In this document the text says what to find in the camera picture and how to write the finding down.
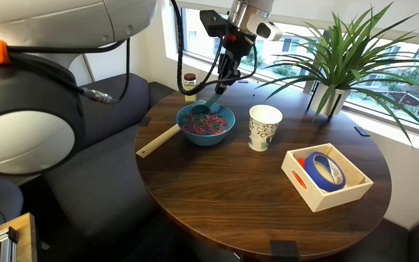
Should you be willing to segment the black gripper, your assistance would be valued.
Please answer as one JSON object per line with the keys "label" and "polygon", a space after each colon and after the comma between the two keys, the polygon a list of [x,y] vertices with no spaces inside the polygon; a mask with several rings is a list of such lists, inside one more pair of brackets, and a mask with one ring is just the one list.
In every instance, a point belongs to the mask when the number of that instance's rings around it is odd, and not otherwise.
{"label": "black gripper", "polygon": [[239,65],[242,58],[254,48],[257,36],[243,33],[241,30],[229,30],[223,38],[225,52],[219,61],[219,81],[216,84],[216,93],[223,94],[227,90],[229,83],[235,83],[242,77]]}

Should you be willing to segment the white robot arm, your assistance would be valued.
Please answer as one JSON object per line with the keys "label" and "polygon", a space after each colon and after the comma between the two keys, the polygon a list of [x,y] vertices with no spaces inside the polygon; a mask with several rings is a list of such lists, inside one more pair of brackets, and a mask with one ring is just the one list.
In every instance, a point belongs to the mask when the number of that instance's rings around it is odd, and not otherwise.
{"label": "white robot arm", "polygon": [[76,83],[70,62],[146,29],[158,0],[0,0],[0,174],[69,160],[85,138],[83,102],[115,105]]}

